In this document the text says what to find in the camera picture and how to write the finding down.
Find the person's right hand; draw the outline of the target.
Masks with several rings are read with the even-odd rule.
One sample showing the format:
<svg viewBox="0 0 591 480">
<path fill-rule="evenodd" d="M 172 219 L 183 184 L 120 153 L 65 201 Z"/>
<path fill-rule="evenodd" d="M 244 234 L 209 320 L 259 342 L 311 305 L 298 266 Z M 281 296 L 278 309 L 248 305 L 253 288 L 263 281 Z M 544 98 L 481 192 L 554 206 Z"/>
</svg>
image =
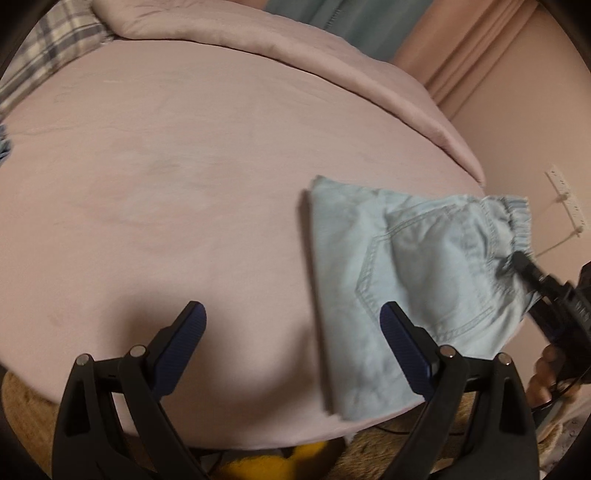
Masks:
<svg viewBox="0 0 591 480">
<path fill-rule="evenodd" d="M 551 389 L 555 386 L 557 378 L 554 363 L 561 354 L 562 352 L 552 345 L 547 345 L 542 351 L 526 388 L 526 398 L 530 407 L 539 407 L 551 401 Z"/>
</svg>

